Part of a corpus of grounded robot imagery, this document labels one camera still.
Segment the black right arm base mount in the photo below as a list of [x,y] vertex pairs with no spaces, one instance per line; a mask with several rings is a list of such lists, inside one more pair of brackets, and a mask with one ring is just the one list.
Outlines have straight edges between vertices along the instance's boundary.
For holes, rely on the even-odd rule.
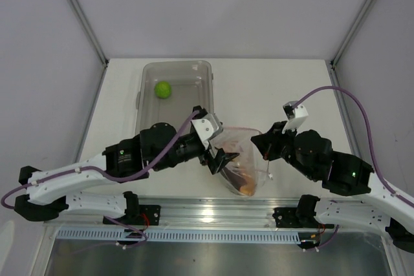
[[302,195],[296,207],[276,207],[272,214],[277,228],[311,228],[321,226],[316,220],[316,203],[320,198]]

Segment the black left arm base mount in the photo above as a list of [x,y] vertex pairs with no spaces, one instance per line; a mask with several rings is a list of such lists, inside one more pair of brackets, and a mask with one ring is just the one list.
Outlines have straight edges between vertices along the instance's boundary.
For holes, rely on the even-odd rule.
[[161,216],[160,205],[139,205],[127,208],[121,217],[113,217],[119,223],[130,226],[158,226]]

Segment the clear zip top bag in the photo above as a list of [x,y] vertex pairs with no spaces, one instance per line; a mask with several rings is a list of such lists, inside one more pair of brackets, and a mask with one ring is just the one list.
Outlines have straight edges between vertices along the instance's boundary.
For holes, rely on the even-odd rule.
[[256,182],[256,192],[273,179],[272,173],[269,172],[269,162],[262,158],[256,146],[250,141],[251,137],[261,133],[249,127],[225,127],[224,131],[212,140],[212,145],[216,149],[223,148],[227,153],[239,153],[239,156],[219,173],[225,186],[239,196],[245,195],[238,193],[231,185],[232,175],[250,175]]

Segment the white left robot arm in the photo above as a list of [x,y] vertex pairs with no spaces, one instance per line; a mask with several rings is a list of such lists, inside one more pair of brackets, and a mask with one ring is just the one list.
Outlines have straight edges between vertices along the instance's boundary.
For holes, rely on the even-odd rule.
[[50,171],[22,167],[18,189],[25,194],[17,196],[11,208],[32,222],[54,220],[62,214],[86,214],[101,216],[104,224],[116,220],[142,225],[151,212],[140,207],[133,192],[105,196],[87,194],[85,189],[143,180],[151,170],[174,168],[194,158],[214,175],[239,156],[222,148],[212,151],[211,140],[222,131],[207,119],[188,121],[179,130],[168,123],[156,123],[83,162]]

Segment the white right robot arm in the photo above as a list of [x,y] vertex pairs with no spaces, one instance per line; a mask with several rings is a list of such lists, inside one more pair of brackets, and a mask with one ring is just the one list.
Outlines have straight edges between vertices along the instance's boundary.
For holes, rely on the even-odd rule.
[[413,252],[413,211],[386,193],[375,170],[355,155],[334,151],[316,131],[286,130],[286,122],[251,137],[264,160],[282,159],[330,193],[359,198],[358,204],[301,195],[298,205],[277,207],[279,228],[354,227],[389,237],[395,247]]

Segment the red yellow mango slice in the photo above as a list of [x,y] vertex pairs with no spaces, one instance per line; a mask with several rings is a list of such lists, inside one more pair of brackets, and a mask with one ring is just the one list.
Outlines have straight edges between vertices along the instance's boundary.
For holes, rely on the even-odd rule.
[[256,182],[250,175],[232,175],[230,183],[241,195],[253,196],[256,192]]

